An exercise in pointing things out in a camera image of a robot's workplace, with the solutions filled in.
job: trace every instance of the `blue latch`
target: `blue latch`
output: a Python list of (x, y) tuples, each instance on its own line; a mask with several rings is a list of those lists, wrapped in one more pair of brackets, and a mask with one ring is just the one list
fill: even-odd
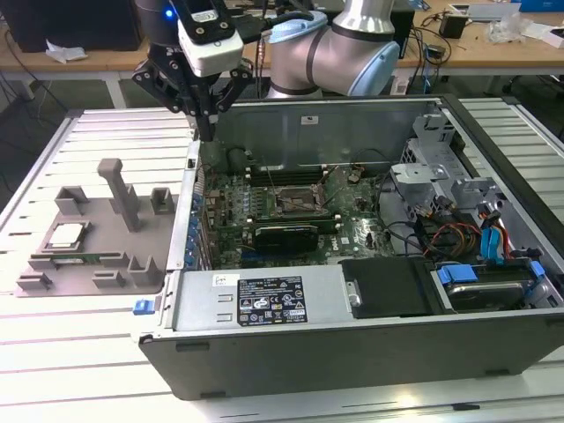
[(497, 249), (500, 246), (501, 235), (499, 231), (491, 227), (485, 227), (482, 230), (482, 242), (479, 246), (479, 253), (486, 260), (494, 260), (497, 264), (503, 264), (503, 258), (497, 255)]
[(531, 261), (529, 263), (529, 266), (531, 267), (531, 270), (535, 275), (535, 278), (537, 278), (537, 280), (542, 279), (546, 275), (545, 268), (538, 261), (536, 260)]
[(134, 315), (154, 315), (155, 314), (155, 301), (139, 300), (135, 302), (133, 307)]
[(478, 277), (469, 264), (449, 264), (442, 266), (437, 271), (443, 285), (449, 283), (460, 284), (464, 282), (476, 282)]

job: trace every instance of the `metal bracket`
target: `metal bracket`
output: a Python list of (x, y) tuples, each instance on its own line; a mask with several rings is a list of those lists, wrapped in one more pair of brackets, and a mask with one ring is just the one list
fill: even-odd
[(442, 165), (402, 163), (391, 167), (391, 176), (397, 190), (412, 207), (428, 206), (437, 194), (434, 183), (449, 179)]
[(497, 189), (492, 178), (459, 179), (450, 189), (459, 209), (473, 209), (484, 201), (490, 189)]
[(418, 117), (413, 123), (413, 130), (422, 143), (450, 143), (456, 132), (444, 114)]

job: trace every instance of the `wooden workbench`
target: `wooden workbench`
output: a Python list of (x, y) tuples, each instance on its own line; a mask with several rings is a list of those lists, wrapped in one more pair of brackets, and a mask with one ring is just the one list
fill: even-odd
[[(415, 14), (415, 25), (428, 15), (443, 11), (450, 0), (427, 0), (431, 4), (430, 11), (418, 11)], [(524, 13), (526, 18), (537, 23), (560, 25), (564, 21), (564, 13)], [(439, 22), (433, 23), (429, 29), (438, 30)], [(534, 39), (526, 42), (493, 44), (486, 40), (486, 24), (473, 23), (464, 29), (460, 40), (452, 40), (452, 56), (442, 67), (443, 75), (542, 75), (564, 73), (564, 49), (558, 50), (550, 45)], [(442, 44), (444, 41), (425, 33), (425, 41)], [(124, 108), (119, 81), (131, 77), (136, 66), (146, 59), (147, 41), (137, 51), (87, 51), (88, 58), (82, 61), (61, 64), (43, 53), (21, 53), (14, 46), (20, 60), (33, 71), (39, 79), (101, 79), (106, 82), (112, 100), (117, 108)], [(244, 56), (254, 61), (256, 45), (245, 47)], [(401, 93), (401, 86), (412, 75), (419, 61), (419, 53), (414, 40), (406, 50), (405, 58), (398, 63), (395, 71), (395, 93)], [(271, 65), (270, 49), (266, 48), (264, 68)], [(0, 37), (0, 71), (9, 80), (27, 81), (30, 79), (21, 69), (19, 63), (11, 55), (5, 45), (4, 31)]]

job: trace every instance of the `warning label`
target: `warning label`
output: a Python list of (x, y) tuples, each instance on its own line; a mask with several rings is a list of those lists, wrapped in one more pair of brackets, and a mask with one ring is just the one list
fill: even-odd
[(308, 321), (300, 276), (239, 279), (237, 321), (241, 326)]

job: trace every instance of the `circuit board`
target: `circuit board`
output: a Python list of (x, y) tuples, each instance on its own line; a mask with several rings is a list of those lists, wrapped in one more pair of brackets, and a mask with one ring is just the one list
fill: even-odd
[[(252, 187), (238, 175), (208, 178), (204, 197), (207, 230), (214, 243), (212, 267), (332, 264), (352, 257), (394, 256), (373, 210), (376, 179), (349, 183), (350, 173), (337, 169), (323, 185), (284, 187)], [(317, 248), (301, 254), (257, 252), (256, 229), (275, 225), (316, 227)]]

